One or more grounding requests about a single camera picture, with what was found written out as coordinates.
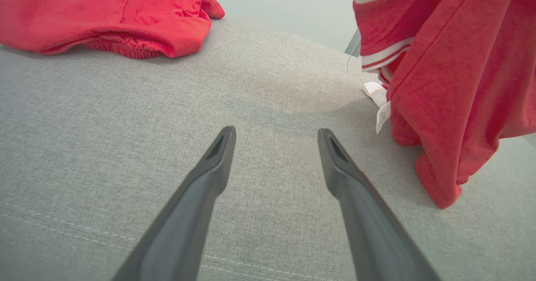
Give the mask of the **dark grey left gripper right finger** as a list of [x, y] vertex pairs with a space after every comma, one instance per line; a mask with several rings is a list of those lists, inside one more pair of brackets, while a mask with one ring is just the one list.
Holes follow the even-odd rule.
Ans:
[[441, 281], [335, 134], [318, 130], [325, 182], [339, 201], [358, 281]]

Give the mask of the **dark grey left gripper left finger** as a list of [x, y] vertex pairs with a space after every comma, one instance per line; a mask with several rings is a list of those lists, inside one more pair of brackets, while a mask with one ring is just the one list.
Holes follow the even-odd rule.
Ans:
[[224, 127], [112, 281], [196, 281], [214, 203], [229, 179], [235, 142], [235, 128]]

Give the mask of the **red basketball jersey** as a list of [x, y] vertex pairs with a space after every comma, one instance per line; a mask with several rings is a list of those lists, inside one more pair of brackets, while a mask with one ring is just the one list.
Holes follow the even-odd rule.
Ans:
[[362, 71], [387, 86], [391, 135], [440, 209], [536, 133], [536, 0], [354, 0]]

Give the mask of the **red shorts with white stripe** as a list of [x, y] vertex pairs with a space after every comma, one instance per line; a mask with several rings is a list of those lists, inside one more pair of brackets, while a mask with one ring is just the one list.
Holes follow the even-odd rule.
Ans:
[[216, 0], [0, 0], [0, 44], [38, 54], [75, 46], [134, 59], [201, 50]]

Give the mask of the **grey metal frame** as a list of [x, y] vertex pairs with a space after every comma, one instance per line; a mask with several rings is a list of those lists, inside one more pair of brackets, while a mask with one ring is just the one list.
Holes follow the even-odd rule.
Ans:
[[346, 50], [344, 51], [344, 53], [354, 56], [354, 57], [359, 57], [360, 50], [361, 50], [361, 40], [362, 40], [361, 33], [359, 29], [356, 29], [356, 32], [354, 33], [353, 37], [348, 43], [348, 46], [346, 47]]

